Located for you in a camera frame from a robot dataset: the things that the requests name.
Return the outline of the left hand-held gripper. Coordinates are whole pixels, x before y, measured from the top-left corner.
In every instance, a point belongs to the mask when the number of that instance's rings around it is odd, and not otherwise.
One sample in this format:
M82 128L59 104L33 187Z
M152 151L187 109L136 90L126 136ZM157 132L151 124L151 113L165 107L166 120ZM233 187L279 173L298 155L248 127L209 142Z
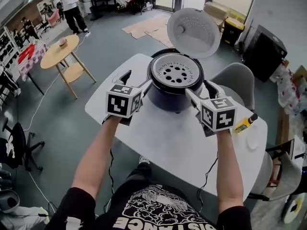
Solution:
M142 98L147 94L153 81L146 80L141 85L126 85L131 76L131 70L116 75L112 80L110 90L106 92L106 121L111 116L120 117L120 124L129 126L132 116L140 110Z

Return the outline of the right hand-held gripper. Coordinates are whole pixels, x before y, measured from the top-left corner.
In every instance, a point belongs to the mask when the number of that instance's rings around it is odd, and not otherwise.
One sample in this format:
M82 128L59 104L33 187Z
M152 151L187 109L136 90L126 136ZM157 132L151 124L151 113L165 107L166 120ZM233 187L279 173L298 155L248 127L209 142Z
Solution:
M205 136L213 136L218 131L232 129L236 120L236 102L232 97L226 96L223 89L213 82L204 80L203 84L208 92L204 98L191 89L185 89L185 95L197 110L196 118Z

